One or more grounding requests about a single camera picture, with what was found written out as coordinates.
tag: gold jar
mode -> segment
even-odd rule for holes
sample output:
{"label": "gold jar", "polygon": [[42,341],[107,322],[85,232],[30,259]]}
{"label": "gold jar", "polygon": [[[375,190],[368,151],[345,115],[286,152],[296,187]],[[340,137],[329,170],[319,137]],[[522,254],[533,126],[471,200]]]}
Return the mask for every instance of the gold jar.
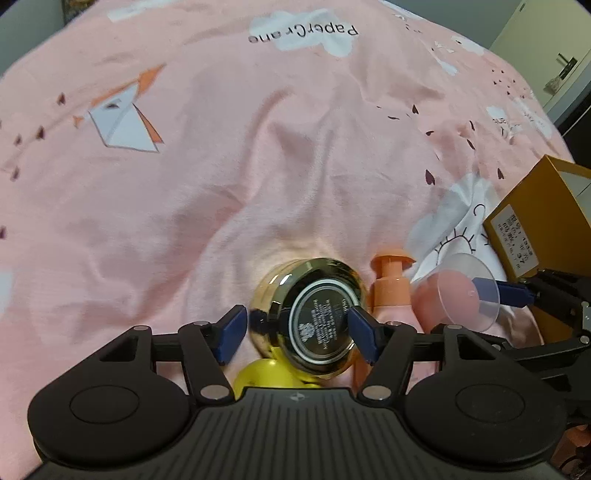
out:
{"label": "gold jar", "polygon": [[305,382],[335,377],[356,349],[346,313],[366,306],[359,275],[332,258],[294,260],[271,270],[250,305],[251,338],[263,356],[284,361]]}

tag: pink bedsheet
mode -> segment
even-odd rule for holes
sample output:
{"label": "pink bedsheet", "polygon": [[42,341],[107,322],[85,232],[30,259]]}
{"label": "pink bedsheet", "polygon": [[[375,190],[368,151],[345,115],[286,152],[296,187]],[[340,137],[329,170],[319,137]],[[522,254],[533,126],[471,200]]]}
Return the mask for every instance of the pink bedsheet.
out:
{"label": "pink bedsheet", "polygon": [[38,463],[31,397],[130,326],[215,320],[293,258],[370,284],[392,245],[502,278],[482,219],[570,159],[510,65],[378,0],[101,0],[6,73],[0,121],[4,480]]}

